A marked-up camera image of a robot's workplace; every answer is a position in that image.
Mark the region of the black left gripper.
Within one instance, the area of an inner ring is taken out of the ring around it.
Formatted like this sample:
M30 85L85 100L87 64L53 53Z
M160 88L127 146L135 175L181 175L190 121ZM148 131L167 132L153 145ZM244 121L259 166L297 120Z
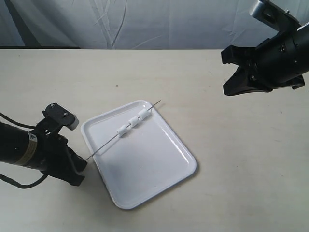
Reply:
M38 139L37 148L31 158L31 168L72 186L80 186L84 176L72 171L70 155L78 172L84 171L88 163L70 147L68 148L68 140L59 134L62 127L66 126L68 124L64 120L55 119L43 119L36 125L31 131Z

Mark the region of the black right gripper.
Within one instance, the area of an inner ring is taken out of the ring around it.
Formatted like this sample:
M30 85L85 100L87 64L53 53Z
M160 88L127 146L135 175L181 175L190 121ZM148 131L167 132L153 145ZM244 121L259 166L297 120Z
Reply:
M221 52L221 58L223 64L239 66L223 84L226 96L269 93L285 87L298 89L305 85L304 31L266 39L255 48L230 45Z

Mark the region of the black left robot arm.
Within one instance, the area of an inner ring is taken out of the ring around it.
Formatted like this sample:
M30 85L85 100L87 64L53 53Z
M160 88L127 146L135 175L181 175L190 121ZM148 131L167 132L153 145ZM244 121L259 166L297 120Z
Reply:
M3 163L38 170L42 173L37 181L25 185L3 174L0 179L19 189L29 189L39 185L47 177L54 177L80 186L84 180L81 172L87 161L78 156L68 145L68 139L60 134L45 134L35 127L26 131L0 124L0 161Z

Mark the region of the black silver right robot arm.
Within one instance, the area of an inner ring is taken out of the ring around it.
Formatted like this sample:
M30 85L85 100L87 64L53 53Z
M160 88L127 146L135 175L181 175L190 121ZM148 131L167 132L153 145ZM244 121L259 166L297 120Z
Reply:
M223 64L237 70L224 83L226 96L264 92L305 85L309 71L309 27L298 22L269 23L278 33L257 47L228 46L221 52Z

